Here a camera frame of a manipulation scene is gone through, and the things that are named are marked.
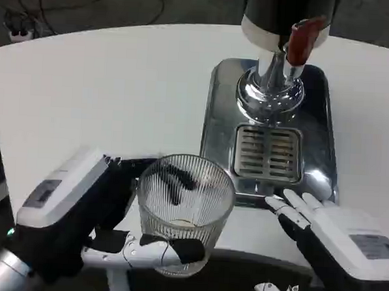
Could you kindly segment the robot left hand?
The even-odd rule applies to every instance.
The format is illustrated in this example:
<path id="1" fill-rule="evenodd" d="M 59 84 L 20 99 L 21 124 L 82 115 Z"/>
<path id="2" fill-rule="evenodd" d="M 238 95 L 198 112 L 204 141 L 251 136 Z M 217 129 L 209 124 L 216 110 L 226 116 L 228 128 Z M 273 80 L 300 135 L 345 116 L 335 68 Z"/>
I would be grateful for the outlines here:
<path id="1" fill-rule="evenodd" d="M 156 158 L 124 159 L 81 149 L 27 197 L 5 249 L 45 283 L 82 267 L 158 268 L 205 257 L 200 240 L 117 229 L 134 196 L 134 181 Z"/>

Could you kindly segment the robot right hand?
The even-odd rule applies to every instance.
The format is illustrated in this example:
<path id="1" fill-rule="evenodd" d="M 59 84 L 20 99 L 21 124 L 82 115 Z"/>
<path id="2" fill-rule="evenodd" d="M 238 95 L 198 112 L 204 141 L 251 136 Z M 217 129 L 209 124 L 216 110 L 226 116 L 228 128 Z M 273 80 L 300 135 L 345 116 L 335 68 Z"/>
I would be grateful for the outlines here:
<path id="1" fill-rule="evenodd" d="M 266 203 L 314 272 L 285 291 L 389 291 L 389 237 L 366 213 L 284 189 Z M 281 291 L 258 283 L 255 291 Z"/>

